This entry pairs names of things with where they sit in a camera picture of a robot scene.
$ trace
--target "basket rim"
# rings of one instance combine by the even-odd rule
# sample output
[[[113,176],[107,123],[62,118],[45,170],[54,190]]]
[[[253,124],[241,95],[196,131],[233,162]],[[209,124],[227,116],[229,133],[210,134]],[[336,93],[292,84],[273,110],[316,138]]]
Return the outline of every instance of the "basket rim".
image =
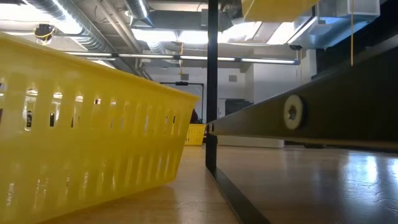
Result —
[[[195,101],[199,100],[199,97],[195,96],[193,94],[186,93],[184,91],[177,90],[177,89],[174,89],[174,88],[166,86],[166,85],[162,85],[155,81],[151,81],[151,80],[147,80],[142,77],[135,76],[132,73],[128,73],[128,72],[124,72],[124,71],[121,71],[118,69],[113,69],[113,68],[109,68],[107,66],[99,65],[99,64],[97,64],[95,62],[91,62],[87,59],[83,59],[83,58],[80,58],[80,57],[77,57],[74,55],[70,55],[70,54],[62,52],[60,50],[55,50],[55,49],[52,49],[47,46],[39,45],[39,44],[33,43],[29,40],[25,40],[20,37],[15,37],[13,35],[5,34],[3,32],[0,32],[0,43],[2,45],[4,44],[6,46],[16,46],[16,45],[19,45],[21,47],[23,46],[25,48],[24,50],[26,50],[26,51],[29,51],[29,50],[39,51],[40,54],[57,57],[59,59],[64,59],[69,62],[75,62],[75,63],[83,64],[84,66],[87,66],[87,67],[94,68],[97,71],[101,71],[99,73],[101,75],[103,75],[103,71],[106,70],[108,72],[107,75],[111,74],[113,77],[117,76],[115,78],[127,78],[136,84],[138,83],[138,85],[141,85],[141,84],[151,85],[152,87],[155,87],[158,91],[163,90],[163,91],[167,91],[168,93],[175,93],[178,96],[183,96],[185,98],[188,98],[189,100],[195,100]]]

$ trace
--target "person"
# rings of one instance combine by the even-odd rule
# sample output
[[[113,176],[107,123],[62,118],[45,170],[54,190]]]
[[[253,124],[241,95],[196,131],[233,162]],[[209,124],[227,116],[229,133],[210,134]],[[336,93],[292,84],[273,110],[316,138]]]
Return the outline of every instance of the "person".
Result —
[[[198,120],[199,120],[198,114],[195,111],[195,109],[193,109],[190,123],[191,124],[196,124]]]

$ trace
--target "wooden floor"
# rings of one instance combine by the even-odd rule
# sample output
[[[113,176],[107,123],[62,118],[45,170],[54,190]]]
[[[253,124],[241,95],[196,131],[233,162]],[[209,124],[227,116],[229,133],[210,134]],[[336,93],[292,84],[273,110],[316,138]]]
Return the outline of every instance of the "wooden floor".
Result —
[[[43,224],[237,223],[205,169],[201,147],[186,147],[177,179],[163,187],[77,211]]]
[[[219,147],[218,167],[272,224],[398,223],[398,155]]]
[[[272,224],[397,224],[398,156],[343,149],[218,148],[218,167]],[[237,223],[186,147],[176,181],[45,223]]]

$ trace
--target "round bolt head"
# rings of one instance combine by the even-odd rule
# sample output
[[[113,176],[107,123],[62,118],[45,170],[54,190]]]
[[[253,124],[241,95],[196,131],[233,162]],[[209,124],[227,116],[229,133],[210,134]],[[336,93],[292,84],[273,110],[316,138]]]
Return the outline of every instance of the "round bolt head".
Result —
[[[303,102],[297,95],[290,96],[284,107],[284,121],[285,125],[290,130],[297,129],[303,117]]]

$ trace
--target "yellow plastic basket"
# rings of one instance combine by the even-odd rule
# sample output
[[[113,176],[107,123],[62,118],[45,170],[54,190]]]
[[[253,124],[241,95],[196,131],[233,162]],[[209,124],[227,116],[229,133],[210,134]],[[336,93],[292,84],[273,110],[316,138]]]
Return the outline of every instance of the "yellow plastic basket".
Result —
[[[174,180],[195,96],[0,34],[0,223]]]
[[[185,138],[186,146],[201,146],[203,136],[205,134],[205,124],[190,124],[187,137]]]

